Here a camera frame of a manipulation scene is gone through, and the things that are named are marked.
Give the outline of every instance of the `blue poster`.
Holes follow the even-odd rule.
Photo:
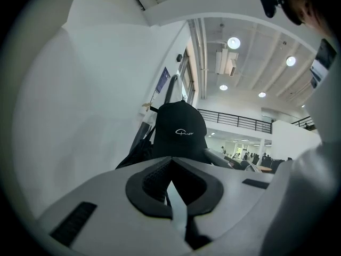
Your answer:
[[[157,84],[157,86],[156,86],[156,89],[155,89],[158,93],[161,92],[162,87],[164,87],[165,83],[167,82],[167,80],[168,80],[170,77],[171,77],[171,76],[170,76],[170,74],[168,73],[167,68],[165,67],[164,71],[163,71],[162,74],[161,74],[161,77],[160,77],[160,79],[159,79],[159,82],[158,82],[158,84]]]

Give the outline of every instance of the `person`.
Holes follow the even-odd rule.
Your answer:
[[[279,0],[288,19],[305,24],[323,36],[335,35],[340,42],[340,22],[335,18],[339,0]]]

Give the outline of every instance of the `white column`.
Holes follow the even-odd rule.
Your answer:
[[[257,165],[260,165],[262,163],[262,156],[264,154],[264,148],[265,148],[265,139],[261,139],[261,143],[259,144],[259,161],[257,162]]]

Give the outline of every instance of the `metal railing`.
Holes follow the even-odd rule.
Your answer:
[[[298,127],[305,128],[307,130],[314,130],[315,129],[315,124],[313,122],[313,119],[310,116],[302,118],[299,121],[293,122],[292,124],[294,124]]]
[[[272,124],[257,119],[198,109],[204,120],[272,134]]]

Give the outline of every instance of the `fluorescent light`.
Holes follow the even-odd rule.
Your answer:
[[[293,56],[289,56],[287,58],[287,66],[293,66],[296,63],[296,58]]]
[[[223,84],[219,88],[220,88],[220,90],[226,91],[228,89],[228,86]]]
[[[240,47],[240,41],[238,38],[236,37],[232,37],[228,40],[228,46],[231,49],[237,49],[238,47]]]

